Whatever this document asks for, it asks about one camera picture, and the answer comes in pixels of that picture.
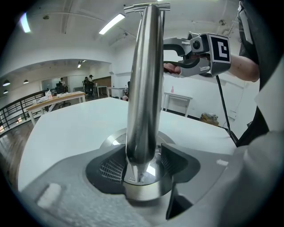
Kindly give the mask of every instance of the human arm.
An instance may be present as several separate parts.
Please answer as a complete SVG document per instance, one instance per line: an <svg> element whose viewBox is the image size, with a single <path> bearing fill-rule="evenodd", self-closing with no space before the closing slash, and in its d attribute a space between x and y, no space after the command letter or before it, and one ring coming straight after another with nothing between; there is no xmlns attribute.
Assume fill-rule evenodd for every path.
<svg viewBox="0 0 284 227"><path fill-rule="evenodd" d="M171 63L164 64L164 72L180 74L181 68ZM247 57L231 55L229 72L241 80L255 82L259 79L259 67Z"/></svg>
<svg viewBox="0 0 284 227"><path fill-rule="evenodd" d="M231 55L229 72L241 80L255 82L259 79L259 67L249 58Z"/></svg>

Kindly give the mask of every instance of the metal pole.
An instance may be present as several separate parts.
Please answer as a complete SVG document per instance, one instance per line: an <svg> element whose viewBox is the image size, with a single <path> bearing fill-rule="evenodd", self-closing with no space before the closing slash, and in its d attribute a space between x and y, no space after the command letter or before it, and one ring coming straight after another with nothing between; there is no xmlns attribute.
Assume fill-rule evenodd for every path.
<svg viewBox="0 0 284 227"><path fill-rule="evenodd" d="M25 112L24 112L24 109L23 109L22 101L20 101L20 104L21 104L21 109L22 109L22 112L23 112L24 118L25 118L25 120L27 120L26 115L25 115Z"/></svg>
<svg viewBox="0 0 284 227"><path fill-rule="evenodd" d="M166 12L161 11L161 17L162 17L162 27L163 27L163 35L164 35L164 30L165 30L165 18L166 18Z"/></svg>
<svg viewBox="0 0 284 227"><path fill-rule="evenodd" d="M5 118L5 121L6 121L7 126L8 126L8 128L10 128L9 123L8 123L8 121L7 121L7 118L6 118L6 115L5 115L4 109L3 109L3 114L4 114L4 118Z"/></svg>
<svg viewBox="0 0 284 227"><path fill-rule="evenodd" d="M131 73L126 155L132 164L151 161L156 148L163 79L161 12L145 8L140 22Z"/></svg>

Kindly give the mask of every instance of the desk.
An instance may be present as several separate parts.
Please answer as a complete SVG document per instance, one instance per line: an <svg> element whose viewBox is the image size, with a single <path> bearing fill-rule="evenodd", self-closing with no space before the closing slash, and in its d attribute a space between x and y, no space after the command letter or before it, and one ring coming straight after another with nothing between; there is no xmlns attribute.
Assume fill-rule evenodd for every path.
<svg viewBox="0 0 284 227"><path fill-rule="evenodd" d="M118 88L118 87L108 87L107 88L107 96L108 97L110 96L110 89L118 90L118 99L120 100L120 90L124 90L125 88L123 88L123 87L121 87L121 88Z"/></svg>
<svg viewBox="0 0 284 227"><path fill-rule="evenodd" d="M128 102L102 98L41 116L21 157L19 190L58 161L99 149L110 135L127 127L127 112ZM61 131L62 124L64 133L59 137L54 132ZM165 111L161 111L159 130L182 147L222 154L232 154L236 148L225 129Z"/></svg>
<svg viewBox="0 0 284 227"><path fill-rule="evenodd" d="M73 88L73 92L80 91L80 90L83 90L83 87L74 87Z"/></svg>
<svg viewBox="0 0 284 227"><path fill-rule="evenodd" d="M79 99L79 102L81 103L81 98L82 98L82 101L85 102L85 93L84 92L77 92L77 93L70 93L64 97L57 97L57 96L54 96L52 97L52 99L50 100L47 100L45 102L41 102L41 103L37 103L37 104L34 104L30 107L28 107L26 110L28 111L28 114L30 115L30 118L31 118L31 121L32 121L32 124L35 126L36 125L36 122L35 122L35 119L34 119L34 116L32 115L32 112L35 111L35 110L38 110L40 109L41 111L41 114L43 114L43 108L46 107L46 106L50 106L51 105L51 110L53 109L53 107L59 103L59 102L63 102L63 101L67 101L67 100L71 100L71 99L74 99L74 98L78 98Z"/></svg>
<svg viewBox="0 0 284 227"><path fill-rule="evenodd" d="M108 90L107 90L107 86L94 86L94 91L96 91L96 88L97 88L97 91L98 91L98 97L99 97L99 88L103 88L103 87L105 87L106 88L106 93L108 92Z"/></svg>
<svg viewBox="0 0 284 227"><path fill-rule="evenodd" d="M164 106L165 106L166 95L169 96L168 101L166 103L166 111L168 109L170 98L175 98L175 99L179 99L179 100L183 100L183 101L188 101L188 106L187 106L186 111L185 111L185 117L187 117L187 115L188 115L187 112L188 112L188 109L189 109L189 103L190 103L190 100L193 99L193 98L189 97L189 96L185 96L185 95L170 93L170 92L165 92L164 94L165 94L165 98L164 98L163 109L164 109Z"/></svg>

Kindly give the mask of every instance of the human hand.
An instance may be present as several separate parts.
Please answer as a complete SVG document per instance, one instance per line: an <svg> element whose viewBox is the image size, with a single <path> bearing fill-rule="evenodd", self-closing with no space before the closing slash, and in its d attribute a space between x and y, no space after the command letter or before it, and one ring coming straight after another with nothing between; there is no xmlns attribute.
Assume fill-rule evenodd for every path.
<svg viewBox="0 0 284 227"><path fill-rule="evenodd" d="M181 68L180 68L180 66L175 66L171 63L164 63L164 72L165 73L172 73L172 74L180 74Z"/></svg>

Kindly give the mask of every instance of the black metal railing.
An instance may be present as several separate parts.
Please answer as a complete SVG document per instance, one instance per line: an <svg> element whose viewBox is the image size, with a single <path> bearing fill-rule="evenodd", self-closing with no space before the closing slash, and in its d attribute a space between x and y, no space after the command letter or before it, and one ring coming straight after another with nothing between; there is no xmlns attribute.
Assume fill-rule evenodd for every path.
<svg viewBox="0 0 284 227"><path fill-rule="evenodd" d="M22 97L0 109L0 132L9 129L13 124L22 120L27 120L30 116L27 107L34 104L34 100L38 100L45 96L47 90L39 91L28 96Z"/></svg>

